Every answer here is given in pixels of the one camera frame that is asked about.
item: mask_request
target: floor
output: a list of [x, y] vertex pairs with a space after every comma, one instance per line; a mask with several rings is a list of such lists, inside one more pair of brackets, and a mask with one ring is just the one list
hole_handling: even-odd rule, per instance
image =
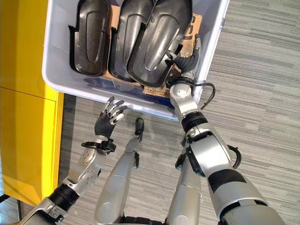
[[[266, 197], [287, 225], [300, 224], [300, 1], [231, 0], [208, 81], [217, 94], [203, 111], [243, 160], [238, 168]], [[205, 89], [202, 101], [209, 96]], [[93, 138], [103, 104], [65, 96], [60, 181], [82, 153], [80, 143]], [[145, 120], [140, 168], [133, 170], [125, 214], [163, 221], [180, 172], [174, 163], [182, 147], [179, 123], [128, 110], [112, 138], [117, 150], [107, 158], [100, 178], [72, 208], [64, 223], [92, 225], [105, 179], [134, 132]], [[0, 206], [3, 224], [14, 222]], [[30, 207], [24, 206], [24, 215]], [[216, 225], [205, 179], [202, 179], [201, 225]]]

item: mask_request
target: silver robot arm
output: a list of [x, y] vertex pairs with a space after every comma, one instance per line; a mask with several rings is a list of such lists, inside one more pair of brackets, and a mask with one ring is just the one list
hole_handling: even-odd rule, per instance
[[[206, 177], [219, 225], [285, 225], [254, 185], [233, 168], [228, 146], [194, 101], [191, 87], [201, 86], [193, 83], [198, 57], [181, 58], [171, 52], [168, 56], [182, 70], [182, 77], [173, 79], [170, 89], [171, 103], [187, 140], [186, 152], [176, 166], [188, 158], [194, 172]], [[177, 224], [169, 216], [167, 224]]]
[[61, 222], [70, 208], [93, 184], [101, 173], [106, 155], [114, 152], [115, 145], [110, 136], [116, 123], [124, 117], [121, 106], [124, 101], [113, 104], [111, 97], [95, 124], [95, 138], [92, 142], [83, 143], [85, 147], [79, 162], [72, 166], [69, 175], [36, 206], [19, 225], [51, 225]]

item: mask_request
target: white plastic bin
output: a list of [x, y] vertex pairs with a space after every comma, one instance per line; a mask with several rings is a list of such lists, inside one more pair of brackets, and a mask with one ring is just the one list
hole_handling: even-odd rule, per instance
[[[42, 74], [45, 82], [55, 90], [106, 102], [111, 96], [123, 99], [133, 110], [154, 116], [176, 120], [174, 110], [168, 103], [155, 97], [137, 94], [138, 90], [126, 91], [126, 86], [118, 85], [99, 77], [89, 77], [76, 73], [69, 65], [70, 34], [68, 25], [75, 26], [77, 3], [79, 0], [49, 0]], [[122, 0], [112, 0], [121, 4]], [[194, 0], [193, 12], [202, 15], [199, 35], [202, 51], [195, 70], [195, 82], [207, 77], [217, 41], [224, 24], [229, 0]], [[193, 91], [196, 101], [200, 100], [201, 87]]]

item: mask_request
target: cardboard box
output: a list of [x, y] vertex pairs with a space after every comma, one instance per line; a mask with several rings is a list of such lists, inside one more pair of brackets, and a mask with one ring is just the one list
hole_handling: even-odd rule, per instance
[[[120, 7], [112, 6], [112, 27], [115, 27], [115, 28], [118, 27], [119, 16], [120, 16]], [[201, 21], [202, 21], [201, 15], [193, 14], [192, 22], [181, 42], [181, 44], [183, 45], [182, 50], [180, 52], [181, 57], [191, 56], [193, 49], [194, 49], [194, 44], [195, 44], [195, 34], [199, 31]], [[179, 73], [179, 71], [180, 70], [177, 67], [173, 67], [170, 74]], [[126, 81], [120, 80], [120, 79], [114, 77], [113, 75], [111, 75], [108, 71], [102, 77], [105, 77], [106, 79], [111, 80], [111, 81], [125, 83], [126, 85], [130, 85], [133, 87], [143, 88], [143, 86], [137, 82], [126, 82]], [[165, 84], [159, 88], [144, 87], [143, 93], [146, 95], [153, 95], [153, 96], [159, 96], [159, 97], [165, 97], [165, 98], [168, 98], [170, 96], [170, 90], [166, 88]]]

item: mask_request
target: black cable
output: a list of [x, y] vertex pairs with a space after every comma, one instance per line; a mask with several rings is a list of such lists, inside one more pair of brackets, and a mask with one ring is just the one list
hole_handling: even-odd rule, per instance
[[239, 167], [240, 163], [242, 162], [242, 155], [241, 155], [238, 148], [235, 148], [231, 145], [227, 145], [227, 146], [231, 151], [233, 151], [236, 154], [236, 160], [235, 160], [235, 163], [232, 166], [234, 169], [236, 169], [236, 168]]
[[204, 103], [204, 105], [201, 107], [201, 110], [203, 110], [214, 98], [215, 94], [216, 94], [216, 88], [212, 83], [198, 83], [198, 84], [192, 84], [192, 83], [188, 83], [185, 81], [177, 81], [176, 83], [184, 83], [184, 84], [188, 84], [190, 86], [193, 87], [204, 87], [204, 86], [210, 86], [212, 87], [212, 93], [210, 95], [210, 97], [207, 99], [207, 101]]

